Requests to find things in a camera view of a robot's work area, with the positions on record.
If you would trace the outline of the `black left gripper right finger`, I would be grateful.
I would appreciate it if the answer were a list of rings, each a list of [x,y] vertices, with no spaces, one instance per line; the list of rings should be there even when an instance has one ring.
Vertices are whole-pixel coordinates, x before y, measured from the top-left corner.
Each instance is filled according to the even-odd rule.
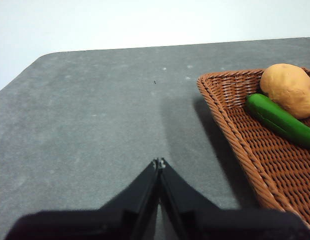
[[[179,240],[310,240],[294,213],[274,209],[221,209],[159,159],[163,215]]]

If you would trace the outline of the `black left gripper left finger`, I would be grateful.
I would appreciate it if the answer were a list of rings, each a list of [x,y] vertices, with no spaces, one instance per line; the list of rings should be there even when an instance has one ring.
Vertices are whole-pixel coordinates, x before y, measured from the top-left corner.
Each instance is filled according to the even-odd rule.
[[[7,240],[152,240],[158,208],[155,158],[99,209],[40,211],[19,218]]]

